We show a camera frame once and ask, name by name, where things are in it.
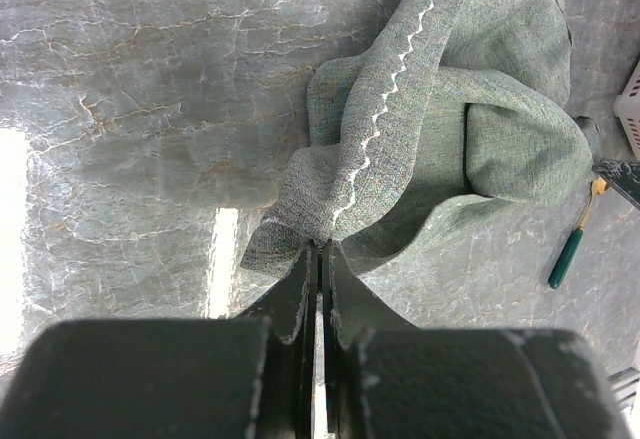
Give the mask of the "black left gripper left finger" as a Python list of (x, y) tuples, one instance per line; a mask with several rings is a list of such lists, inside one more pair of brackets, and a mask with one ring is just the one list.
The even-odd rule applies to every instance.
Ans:
[(318, 250), (231, 319), (57, 323), (27, 349), (5, 438), (308, 438)]

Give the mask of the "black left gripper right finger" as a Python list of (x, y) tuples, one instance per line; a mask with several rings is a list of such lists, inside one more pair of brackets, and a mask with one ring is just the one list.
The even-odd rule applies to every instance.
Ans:
[(322, 252), (329, 431), (338, 438), (626, 438), (588, 343), (558, 329), (422, 329)]

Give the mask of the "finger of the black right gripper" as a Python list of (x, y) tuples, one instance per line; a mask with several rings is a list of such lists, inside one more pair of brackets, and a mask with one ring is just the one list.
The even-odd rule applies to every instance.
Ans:
[(593, 171), (635, 208), (640, 209), (640, 164), (603, 159)]

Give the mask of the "grey-green cloth napkin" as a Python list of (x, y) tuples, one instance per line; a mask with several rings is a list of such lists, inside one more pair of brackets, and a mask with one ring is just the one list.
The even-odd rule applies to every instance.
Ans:
[(562, 203), (597, 147), (565, 110), (571, 49), (564, 0), (402, 0), (367, 51), (311, 78), (310, 144), (242, 266), (278, 276), (338, 241), (368, 272)]

